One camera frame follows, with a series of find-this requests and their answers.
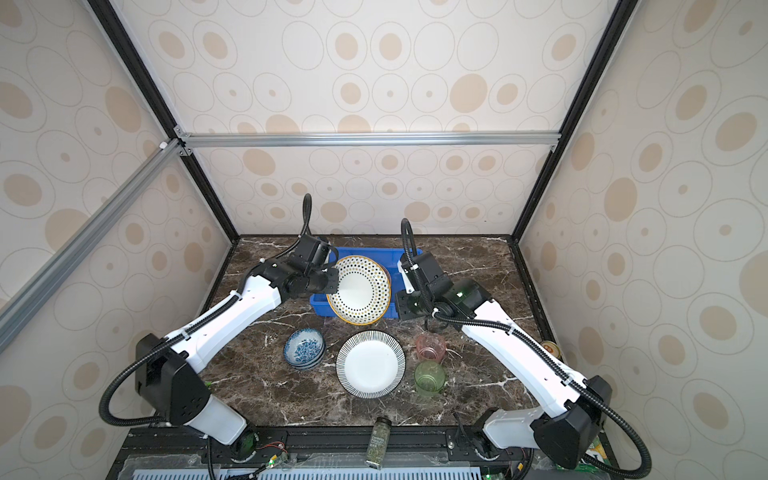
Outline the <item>yellow rim dotted plate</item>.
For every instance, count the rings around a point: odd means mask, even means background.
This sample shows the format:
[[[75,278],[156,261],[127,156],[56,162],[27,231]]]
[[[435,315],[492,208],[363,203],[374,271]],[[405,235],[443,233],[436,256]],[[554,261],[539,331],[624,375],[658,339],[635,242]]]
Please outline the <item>yellow rim dotted plate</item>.
[[[356,326],[372,325],[387,313],[392,300],[391,278],[376,261],[361,255],[341,258],[336,293],[327,301],[338,318]]]

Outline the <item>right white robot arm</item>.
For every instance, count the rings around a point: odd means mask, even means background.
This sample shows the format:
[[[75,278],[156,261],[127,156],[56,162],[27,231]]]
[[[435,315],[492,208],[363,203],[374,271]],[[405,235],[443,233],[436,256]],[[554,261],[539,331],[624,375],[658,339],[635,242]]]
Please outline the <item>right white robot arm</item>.
[[[521,381],[538,403],[532,409],[497,409],[486,415],[482,439],[498,450],[538,449],[566,469],[587,463],[626,479],[650,474],[650,451],[632,425],[611,408],[607,381],[587,378],[565,365],[519,327],[488,290],[475,280],[452,281],[431,253],[406,250],[398,270],[405,284],[397,295],[400,319],[424,318],[459,328]],[[620,469],[589,454],[607,420],[634,444],[638,467]]]

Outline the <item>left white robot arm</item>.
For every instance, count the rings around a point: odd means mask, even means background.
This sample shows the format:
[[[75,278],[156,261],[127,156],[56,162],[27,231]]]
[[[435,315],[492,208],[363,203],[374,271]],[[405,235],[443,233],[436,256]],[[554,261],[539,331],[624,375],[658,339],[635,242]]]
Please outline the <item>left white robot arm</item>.
[[[230,341],[282,303],[336,292],[339,257],[329,242],[304,233],[286,251],[259,261],[224,300],[197,319],[162,338],[154,334],[142,338],[135,361],[103,392],[101,420],[117,427],[165,422],[190,427],[222,445],[247,445],[254,427],[215,397],[199,374]],[[114,394],[128,379],[134,380],[136,392],[152,406],[154,415],[119,418],[111,412]]]

